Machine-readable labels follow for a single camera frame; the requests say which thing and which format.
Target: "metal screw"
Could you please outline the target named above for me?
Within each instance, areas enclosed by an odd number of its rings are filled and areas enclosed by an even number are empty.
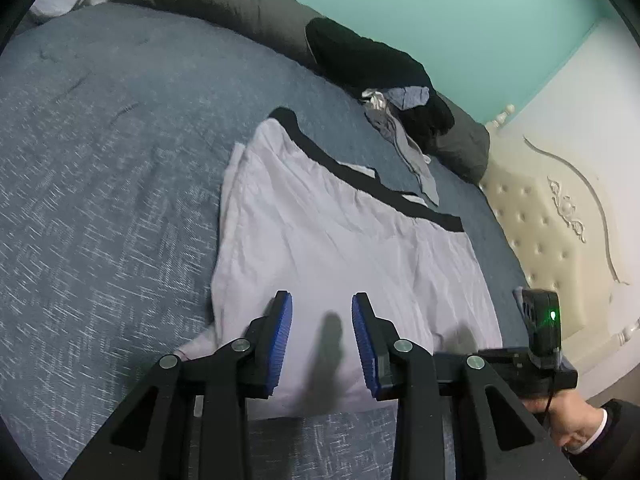
[[[411,341],[407,341],[406,339],[398,339],[398,341],[394,343],[394,348],[399,352],[409,352],[413,347],[414,345]]]
[[[249,346],[251,346],[251,343],[244,338],[236,339],[231,343],[231,348],[234,352],[244,352],[249,349]]]
[[[482,359],[479,355],[470,355],[466,358],[466,364],[469,365],[470,368],[474,370],[481,370],[484,368],[484,359]]]
[[[175,355],[165,355],[160,358],[160,367],[168,370],[178,364],[178,358]]]

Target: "cream tufted headboard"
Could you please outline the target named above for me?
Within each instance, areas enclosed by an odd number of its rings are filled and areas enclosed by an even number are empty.
[[[612,212],[597,179],[575,160],[499,131],[512,111],[486,125],[491,148],[480,188],[529,286],[558,293],[562,346],[584,373],[621,343],[608,330],[613,288],[626,282]]]

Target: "black sleeve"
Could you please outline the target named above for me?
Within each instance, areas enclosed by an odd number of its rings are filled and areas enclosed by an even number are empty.
[[[640,407],[610,400],[607,425],[596,441],[569,460],[589,480],[640,478]]]

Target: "green wall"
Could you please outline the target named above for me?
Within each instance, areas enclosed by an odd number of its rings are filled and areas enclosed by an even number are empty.
[[[600,0],[298,1],[408,52],[481,122],[522,110],[603,13]]]

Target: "gray blanket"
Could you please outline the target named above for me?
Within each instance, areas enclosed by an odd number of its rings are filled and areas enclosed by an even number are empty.
[[[218,201],[236,140],[277,106],[340,161],[417,192],[344,92],[194,18],[102,4],[10,41],[0,57],[0,414],[59,479],[159,355],[211,322]],[[484,196],[437,162],[505,345],[526,342],[524,277]],[[252,426],[256,478],[388,478],[394,414]]]

